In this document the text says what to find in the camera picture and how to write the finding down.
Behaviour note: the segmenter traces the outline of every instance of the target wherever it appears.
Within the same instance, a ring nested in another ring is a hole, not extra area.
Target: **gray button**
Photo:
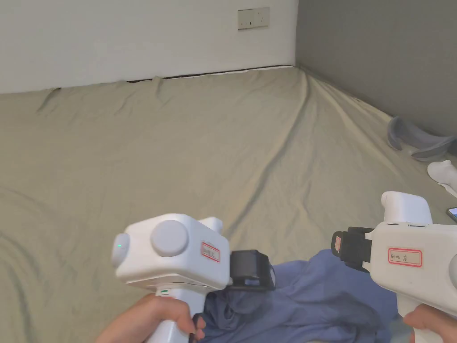
[[[151,233],[151,245],[159,256],[177,256],[184,252],[188,243],[186,227],[176,220],[158,223]]]
[[[130,247],[130,236],[127,233],[120,233],[116,236],[111,254],[111,263],[117,268],[125,260]]]

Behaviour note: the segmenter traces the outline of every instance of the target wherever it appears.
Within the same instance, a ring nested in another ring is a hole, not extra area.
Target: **white handheld device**
[[[401,316],[422,303],[457,316],[457,226],[433,224],[427,202],[415,195],[386,192],[382,204],[384,222],[336,232],[333,253],[397,293]],[[414,333],[416,343],[442,343],[434,332]]]
[[[116,276],[123,282],[173,297],[203,312],[209,292],[226,288],[267,291],[275,288],[268,257],[258,251],[231,252],[220,233],[222,221],[165,214],[130,225],[117,235],[112,251]],[[188,343],[192,337],[176,323],[163,321],[147,343]]]

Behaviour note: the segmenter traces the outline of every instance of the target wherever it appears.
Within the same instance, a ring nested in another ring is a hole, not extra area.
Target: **round button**
[[[164,220],[158,223],[151,233],[151,245],[162,257],[181,254],[188,243],[189,235],[186,227],[176,220]]]
[[[457,255],[449,263],[449,277],[454,287],[457,289]]]

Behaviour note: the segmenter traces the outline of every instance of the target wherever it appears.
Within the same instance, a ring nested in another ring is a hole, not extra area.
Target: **wall outlet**
[[[270,24],[270,8],[262,7],[254,9],[254,27],[263,27]]]
[[[254,27],[254,10],[238,11],[238,30]]]
[[[270,8],[261,7],[238,11],[238,30],[266,27],[270,24]]]

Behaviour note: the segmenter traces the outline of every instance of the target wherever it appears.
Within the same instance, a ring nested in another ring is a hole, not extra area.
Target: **red-bordered label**
[[[341,238],[336,236],[336,239],[335,239],[335,250],[337,252],[340,252],[340,247],[341,247]]]
[[[416,249],[389,248],[388,261],[406,267],[422,267],[422,251]]]
[[[202,242],[202,255],[209,258],[210,260],[221,262],[221,252],[219,249],[212,247],[208,243]]]

